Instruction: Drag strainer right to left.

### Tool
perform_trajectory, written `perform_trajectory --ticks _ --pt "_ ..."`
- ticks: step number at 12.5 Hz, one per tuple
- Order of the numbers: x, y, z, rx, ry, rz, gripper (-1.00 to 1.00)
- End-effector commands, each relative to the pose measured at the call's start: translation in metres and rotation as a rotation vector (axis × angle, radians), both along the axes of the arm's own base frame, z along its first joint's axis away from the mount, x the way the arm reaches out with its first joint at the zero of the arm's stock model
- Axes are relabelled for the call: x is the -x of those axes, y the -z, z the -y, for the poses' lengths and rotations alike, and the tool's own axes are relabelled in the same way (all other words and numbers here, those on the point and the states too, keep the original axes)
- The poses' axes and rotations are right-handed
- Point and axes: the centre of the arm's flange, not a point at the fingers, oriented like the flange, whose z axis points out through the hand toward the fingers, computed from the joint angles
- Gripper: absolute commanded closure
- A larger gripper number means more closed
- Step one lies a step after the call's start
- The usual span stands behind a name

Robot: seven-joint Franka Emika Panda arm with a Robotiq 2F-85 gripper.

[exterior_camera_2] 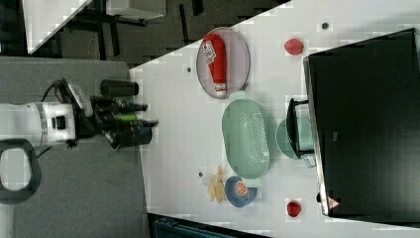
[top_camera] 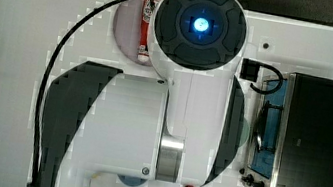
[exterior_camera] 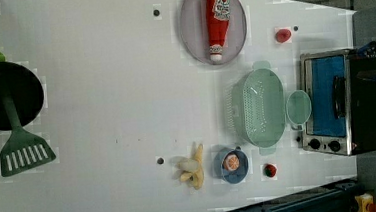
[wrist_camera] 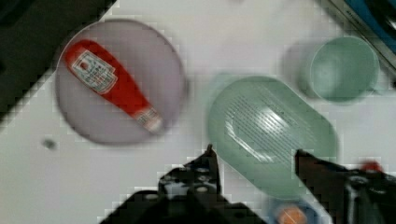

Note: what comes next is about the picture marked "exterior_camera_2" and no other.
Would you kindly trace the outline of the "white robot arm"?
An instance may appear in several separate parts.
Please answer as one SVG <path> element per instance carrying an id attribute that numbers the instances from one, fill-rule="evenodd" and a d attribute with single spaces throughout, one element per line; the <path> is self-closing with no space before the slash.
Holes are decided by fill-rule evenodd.
<path id="1" fill-rule="evenodd" d="M 106 137 L 114 149 L 152 140 L 158 121 L 137 117 L 145 104 L 93 96 L 89 102 L 32 102 L 1 106 L 1 238 L 13 238 L 14 206 L 38 191 L 39 158 L 54 146 Z"/>

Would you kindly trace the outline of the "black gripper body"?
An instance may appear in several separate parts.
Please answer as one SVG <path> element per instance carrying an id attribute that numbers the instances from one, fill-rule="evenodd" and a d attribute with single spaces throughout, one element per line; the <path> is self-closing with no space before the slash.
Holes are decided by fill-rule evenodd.
<path id="1" fill-rule="evenodd" d="M 89 139 L 110 131 L 112 122 L 107 120 L 106 116 L 111 115 L 110 107 L 114 102 L 115 100 L 111 98 L 91 96 L 88 100 L 90 112 L 76 113 L 76 139 Z"/>

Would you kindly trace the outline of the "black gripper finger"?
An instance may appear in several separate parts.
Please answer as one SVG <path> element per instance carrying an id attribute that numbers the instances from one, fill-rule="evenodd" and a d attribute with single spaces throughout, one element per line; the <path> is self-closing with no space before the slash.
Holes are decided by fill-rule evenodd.
<path id="1" fill-rule="evenodd" d="M 115 104 L 114 109 L 118 113 L 129 113 L 136 111 L 146 111 L 148 109 L 148 105 L 137 104 L 134 102 L 118 102 Z"/>
<path id="2" fill-rule="evenodd" d="M 122 128 L 153 128 L 154 126 L 158 125 L 158 120 L 154 121 L 147 121 L 147 120 L 134 120 L 134 121 L 124 121 L 124 120 L 117 120 L 113 125 L 115 129 L 122 129 Z"/>

